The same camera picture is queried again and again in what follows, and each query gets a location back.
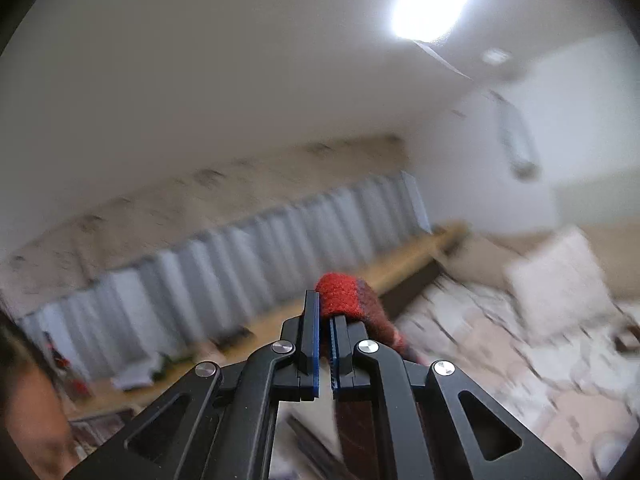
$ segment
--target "wall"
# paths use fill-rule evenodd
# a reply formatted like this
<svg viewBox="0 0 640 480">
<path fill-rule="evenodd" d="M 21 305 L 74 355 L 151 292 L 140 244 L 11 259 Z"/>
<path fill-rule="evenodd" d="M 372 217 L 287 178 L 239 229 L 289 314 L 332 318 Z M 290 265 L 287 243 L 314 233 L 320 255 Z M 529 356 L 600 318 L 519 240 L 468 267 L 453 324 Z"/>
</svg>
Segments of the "wall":
<svg viewBox="0 0 640 480">
<path fill-rule="evenodd" d="M 0 291 L 13 312 L 87 286 L 106 269 L 371 173 L 406 168 L 395 136 L 309 144 L 236 160 L 111 200 L 45 233 L 0 262 Z"/>
<path fill-rule="evenodd" d="M 462 218 L 503 233 L 557 226 L 556 187 L 640 167 L 639 85 L 640 48 L 619 30 L 473 90 L 406 138 L 431 222 Z M 532 182 L 510 173 L 490 89 L 522 114 L 542 168 Z"/>
</svg>

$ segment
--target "white wall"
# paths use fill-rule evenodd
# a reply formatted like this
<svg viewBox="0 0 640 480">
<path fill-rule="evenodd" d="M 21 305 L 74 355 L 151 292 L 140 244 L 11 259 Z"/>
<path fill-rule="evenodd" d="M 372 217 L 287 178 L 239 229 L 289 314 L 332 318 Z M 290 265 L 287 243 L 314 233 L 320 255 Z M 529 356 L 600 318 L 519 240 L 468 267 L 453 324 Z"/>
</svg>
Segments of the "white wall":
<svg viewBox="0 0 640 480">
<path fill-rule="evenodd" d="M 523 115 L 542 167 L 533 182 L 510 173 L 489 89 Z M 557 226 L 554 186 L 640 168 L 640 48 L 626 30 L 572 44 L 515 82 L 473 90 L 407 143 L 432 222 L 505 233 Z"/>
</svg>

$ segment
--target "white ceiling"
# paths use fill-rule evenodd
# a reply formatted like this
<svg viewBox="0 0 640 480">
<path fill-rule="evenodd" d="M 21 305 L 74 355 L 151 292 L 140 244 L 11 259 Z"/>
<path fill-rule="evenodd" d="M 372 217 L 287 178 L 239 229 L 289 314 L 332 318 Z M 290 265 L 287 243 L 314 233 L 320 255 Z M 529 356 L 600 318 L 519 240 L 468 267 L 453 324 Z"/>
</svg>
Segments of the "white ceiling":
<svg viewBox="0 0 640 480">
<path fill-rule="evenodd" d="M 468 91 L 395 0 L 38 0 L 0 58 L 0 256 L 172 174 L 410 131 Z M 439 53 L 476 80 L 620 26 L 604 0 L 471 0 Z"/>
</svg>

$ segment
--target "triangular cutout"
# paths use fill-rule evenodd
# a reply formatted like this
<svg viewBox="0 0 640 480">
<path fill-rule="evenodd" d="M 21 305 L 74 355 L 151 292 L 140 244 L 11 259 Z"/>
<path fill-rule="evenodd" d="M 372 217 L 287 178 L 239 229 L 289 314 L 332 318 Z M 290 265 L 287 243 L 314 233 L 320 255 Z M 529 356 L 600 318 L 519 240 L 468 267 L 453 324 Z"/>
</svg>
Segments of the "triangular cutout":
<svg viewBox="0 0 640 480">
<path fill-rule="evenodd" d="M 458 394 L 458 399 L 485 460 L 496 460 L 522 445 L 521 439 L 474 394 L 463 391 Z"/>
<path fill-rule="evenodd" d="M 127 449 L 162 466 L 190 400 L 187 394 L 178 396 L 158 416 L 127 440 Z"/>
</svg>

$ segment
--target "curtain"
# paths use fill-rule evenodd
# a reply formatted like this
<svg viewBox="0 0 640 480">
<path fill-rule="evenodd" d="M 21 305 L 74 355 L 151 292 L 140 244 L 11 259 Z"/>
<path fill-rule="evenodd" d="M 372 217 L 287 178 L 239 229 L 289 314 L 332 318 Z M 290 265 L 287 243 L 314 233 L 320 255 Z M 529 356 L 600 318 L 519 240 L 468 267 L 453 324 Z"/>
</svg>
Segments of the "curtain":
<svg viewBox="0 0 640 480">
<path fill-rule="evenodd" d="M 153 352 L 179 356 L 421 233 L 402 174 L 372 176 L 105 273 L 91 288 L 19 323 L 41 348 L 49 332 L 75 370 L 110 377 Z"/>
</svg>

